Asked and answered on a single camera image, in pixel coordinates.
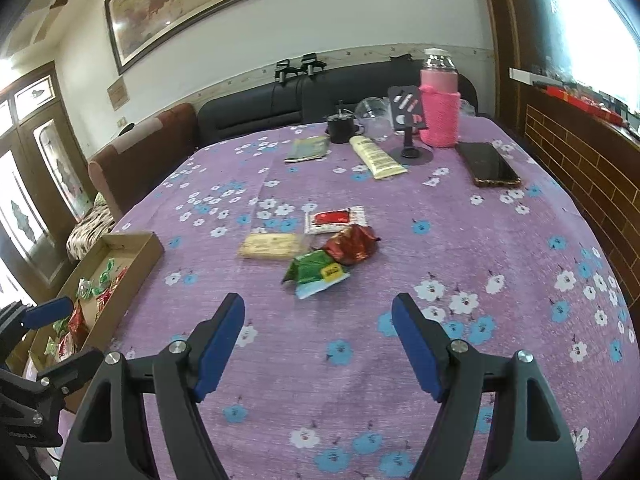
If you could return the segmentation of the zebra pattern blanket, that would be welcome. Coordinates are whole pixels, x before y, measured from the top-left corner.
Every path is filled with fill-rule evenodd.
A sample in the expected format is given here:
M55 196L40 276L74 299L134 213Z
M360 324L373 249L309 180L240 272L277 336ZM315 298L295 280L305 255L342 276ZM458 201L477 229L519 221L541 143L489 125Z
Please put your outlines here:
M116 222L107 204L94 205L70 232L66 252L72 261L79 261L104 235L114 229Z

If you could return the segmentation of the red white snack packet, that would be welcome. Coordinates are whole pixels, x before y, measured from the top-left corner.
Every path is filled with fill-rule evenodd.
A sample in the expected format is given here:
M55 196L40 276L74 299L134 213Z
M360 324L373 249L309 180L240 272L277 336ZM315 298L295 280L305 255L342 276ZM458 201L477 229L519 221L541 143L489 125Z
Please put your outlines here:
M62 362L78 352L84 345L88 337L88 326L85 321L84 312L79 301L74 305L74 310L65 321L62 328L58 350L55 359Z

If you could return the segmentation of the clear plastic cup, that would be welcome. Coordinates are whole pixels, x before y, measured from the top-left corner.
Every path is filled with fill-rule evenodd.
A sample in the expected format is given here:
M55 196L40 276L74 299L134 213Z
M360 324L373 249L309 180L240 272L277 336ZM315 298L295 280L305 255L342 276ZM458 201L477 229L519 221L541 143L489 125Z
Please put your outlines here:
M371 96L363 99L357 104L355 115L363 134L375 141L382 142L393 133L390 102L387 98Z

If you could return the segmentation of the black grippers on sofa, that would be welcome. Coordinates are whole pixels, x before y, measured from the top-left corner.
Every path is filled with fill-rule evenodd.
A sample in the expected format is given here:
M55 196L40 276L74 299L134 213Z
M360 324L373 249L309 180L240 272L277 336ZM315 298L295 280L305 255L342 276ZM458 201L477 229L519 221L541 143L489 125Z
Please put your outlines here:
M318 58L318 54L311 52L304 54L298 65L293 65L289 58L278 61L274 66L274 80L284 86L289 76L307 76L312 78L320 70L323 72L326 62Z

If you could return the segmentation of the green white snack packet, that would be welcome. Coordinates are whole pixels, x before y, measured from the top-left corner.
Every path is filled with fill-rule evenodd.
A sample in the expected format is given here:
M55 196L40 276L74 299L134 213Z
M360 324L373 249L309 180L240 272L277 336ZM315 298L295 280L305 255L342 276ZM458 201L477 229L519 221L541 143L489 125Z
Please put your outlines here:
M111 287L112 274L115 269L115 259L108 258L106 260L104 268L100 274L94 280L88 278L81 278L78 282L76 296L79 299L88 300L92 297L102 295Z

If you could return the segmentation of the cream tube package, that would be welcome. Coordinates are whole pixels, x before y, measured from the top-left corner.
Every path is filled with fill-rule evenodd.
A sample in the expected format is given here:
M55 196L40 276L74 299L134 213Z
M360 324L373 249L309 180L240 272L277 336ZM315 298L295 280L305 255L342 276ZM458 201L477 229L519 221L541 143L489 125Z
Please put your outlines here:
M367 166L375 180L406 174L408 170L396 162L390 154L387 154L367 136L352 136L349 144L354 152Z

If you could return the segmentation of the dark red foil snack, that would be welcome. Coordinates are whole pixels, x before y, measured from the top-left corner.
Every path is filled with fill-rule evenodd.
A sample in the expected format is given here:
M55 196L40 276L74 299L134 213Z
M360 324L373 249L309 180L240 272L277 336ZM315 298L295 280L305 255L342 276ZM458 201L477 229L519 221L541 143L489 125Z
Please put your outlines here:
M373 256L380 240L370 226L351 224L330 237L322 249L337 263L354 266Z

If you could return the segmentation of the green crinkled snack packet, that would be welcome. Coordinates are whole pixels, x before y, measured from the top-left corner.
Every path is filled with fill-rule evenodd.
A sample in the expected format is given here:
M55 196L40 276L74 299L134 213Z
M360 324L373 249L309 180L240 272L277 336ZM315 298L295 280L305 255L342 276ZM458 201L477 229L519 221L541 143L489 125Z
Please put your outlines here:
M307 299L344 282L350 273L322 249L295 257L282 278L282 284L292 283L295 296Z

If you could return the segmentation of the black leather sofa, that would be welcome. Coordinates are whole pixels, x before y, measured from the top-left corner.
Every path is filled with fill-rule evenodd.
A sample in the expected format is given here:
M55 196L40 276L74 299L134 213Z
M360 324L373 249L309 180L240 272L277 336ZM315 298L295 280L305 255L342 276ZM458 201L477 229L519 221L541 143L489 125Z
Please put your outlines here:
M385 98L393 86L418 86L423 63L405 54L386 62L295 76L206 102L198 111L198 146L247 134L323 122L339 105L354 110L364 99Z

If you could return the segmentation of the clear green snack packet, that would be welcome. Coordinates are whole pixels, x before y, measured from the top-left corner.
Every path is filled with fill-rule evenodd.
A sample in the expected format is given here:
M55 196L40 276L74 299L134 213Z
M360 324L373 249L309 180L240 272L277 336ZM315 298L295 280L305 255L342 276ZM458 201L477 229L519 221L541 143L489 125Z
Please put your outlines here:
M52 328L55 336L48 338L44 349L44 354L52 356L56 362L64 361L75 353L73 335L68 328L69 320L70 317L68 316L64 320L58 320L53 323Z

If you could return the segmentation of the green booklet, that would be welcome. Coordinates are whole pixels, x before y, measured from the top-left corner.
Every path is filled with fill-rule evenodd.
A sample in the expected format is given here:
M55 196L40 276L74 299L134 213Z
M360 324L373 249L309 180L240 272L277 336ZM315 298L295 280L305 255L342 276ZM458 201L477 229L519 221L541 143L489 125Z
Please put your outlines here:
M326 156L328 149L329 138L327 136L296 139L293 141L288 154L286 154L284 162L286 164L297 164L298 162L322 159L322 157Z

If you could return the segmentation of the beige wafer snack packet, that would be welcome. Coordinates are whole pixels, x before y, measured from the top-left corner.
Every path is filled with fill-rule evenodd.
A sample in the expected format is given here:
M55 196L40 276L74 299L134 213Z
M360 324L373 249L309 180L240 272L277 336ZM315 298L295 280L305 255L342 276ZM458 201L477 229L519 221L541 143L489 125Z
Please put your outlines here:
M308 250L306 237L292 233L252 233L240 245L238 255L247 259L288 260Z

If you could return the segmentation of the black smartphone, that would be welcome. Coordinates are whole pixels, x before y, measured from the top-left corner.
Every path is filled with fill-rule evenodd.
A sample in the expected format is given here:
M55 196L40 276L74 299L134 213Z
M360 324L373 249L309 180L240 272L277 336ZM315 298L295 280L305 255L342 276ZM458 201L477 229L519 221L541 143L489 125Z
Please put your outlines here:
M490 143L459 142L456 151L478 188L518 188L520 176Z

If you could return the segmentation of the shallow cardboard box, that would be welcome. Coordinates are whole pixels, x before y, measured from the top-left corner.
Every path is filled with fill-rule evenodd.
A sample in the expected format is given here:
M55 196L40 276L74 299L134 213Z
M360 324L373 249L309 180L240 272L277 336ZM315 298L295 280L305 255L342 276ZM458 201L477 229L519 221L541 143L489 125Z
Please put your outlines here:
M152 232L106 234L76 266L62 262L53 272L52 283L46 284L35 273L30 274L27 284L35 293L33 297L10 292L10 286L3 285L1 307L6 309L17 301L35 304L39 300L70 298L72 312L63 318L72 324L77 349L105 351L163 253L160 240Z

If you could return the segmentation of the wooden glass door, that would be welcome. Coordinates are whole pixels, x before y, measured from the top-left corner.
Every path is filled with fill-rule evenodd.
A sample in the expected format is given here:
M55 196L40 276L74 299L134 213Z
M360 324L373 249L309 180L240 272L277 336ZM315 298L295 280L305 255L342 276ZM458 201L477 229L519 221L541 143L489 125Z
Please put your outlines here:
M66 242L94 196L49 62L1 90L1 260L33 300L73 271Z

